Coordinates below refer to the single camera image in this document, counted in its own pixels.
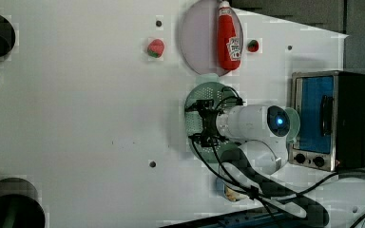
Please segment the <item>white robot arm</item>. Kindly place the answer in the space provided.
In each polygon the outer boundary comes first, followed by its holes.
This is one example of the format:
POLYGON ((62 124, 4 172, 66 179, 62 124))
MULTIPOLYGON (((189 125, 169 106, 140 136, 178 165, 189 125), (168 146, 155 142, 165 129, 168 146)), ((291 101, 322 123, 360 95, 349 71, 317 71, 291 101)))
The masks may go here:
POLYGON ((309 226, 323 228, 329 223, 321 203, 272 179, 288 161, 291 120, 284 109, 245 105, 233 96, 219 101, 189 99, 184 117, 198 123, 187 128, 194 154, 224 183, 309 226))

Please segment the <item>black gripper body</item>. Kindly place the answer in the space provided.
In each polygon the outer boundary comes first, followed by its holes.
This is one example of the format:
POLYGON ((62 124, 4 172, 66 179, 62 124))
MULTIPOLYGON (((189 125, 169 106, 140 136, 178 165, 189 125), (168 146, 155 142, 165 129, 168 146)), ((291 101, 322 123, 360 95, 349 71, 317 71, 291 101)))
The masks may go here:
POLYGON ((189 106, 189 110, 197 111, 202 118, 202 132, 194 134, 196 143, 199 143, 201 147, 212 147, 217 146, 219 142, 226 141, 216 125, 217 117, 221 111, 214 107, 213 100, 197 100, 189 106))

